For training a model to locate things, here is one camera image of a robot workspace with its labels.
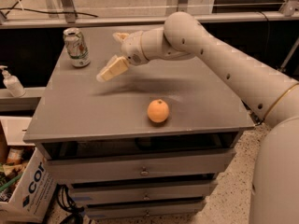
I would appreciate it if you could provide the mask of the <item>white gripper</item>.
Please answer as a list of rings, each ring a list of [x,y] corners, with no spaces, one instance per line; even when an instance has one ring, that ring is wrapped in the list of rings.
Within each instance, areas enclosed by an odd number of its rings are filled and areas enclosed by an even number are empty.
[[[111,80],[113,77],[119,76],[126,72],[131,65],[146,64],[149,60],[144,55],[141,38],[143,32],[138,31],[131,34],[128,33],[114,33],[114,39],[122,43],[121,53],[124,56],[118,57],[114,55],[104,66],[101,71],[97,74],[96,79],[99,82],[106,82]]]

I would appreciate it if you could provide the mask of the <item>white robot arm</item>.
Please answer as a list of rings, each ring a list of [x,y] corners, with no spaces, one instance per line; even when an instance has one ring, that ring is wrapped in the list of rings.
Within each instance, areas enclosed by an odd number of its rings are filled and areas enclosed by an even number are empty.
[[[97,80],[130,65],[196,56],[272,128],[255,163],[249,224],[299,224],[299,82],[222,42],[185,12],[170,15],[160,28],[114,37],[122,56],[113,56]]]

